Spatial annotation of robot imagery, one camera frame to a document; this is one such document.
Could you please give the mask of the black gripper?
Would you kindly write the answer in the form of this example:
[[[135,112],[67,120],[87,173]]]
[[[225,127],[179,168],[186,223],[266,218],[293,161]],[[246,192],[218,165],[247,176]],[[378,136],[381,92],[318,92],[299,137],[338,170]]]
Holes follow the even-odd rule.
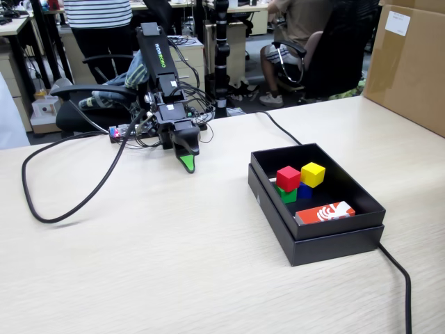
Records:
[[[188,173],[194,173],[195,156],[200,153],[199,127],[190,118],[159,121],[157,134],[173,135],[172,144],[176,158]]]

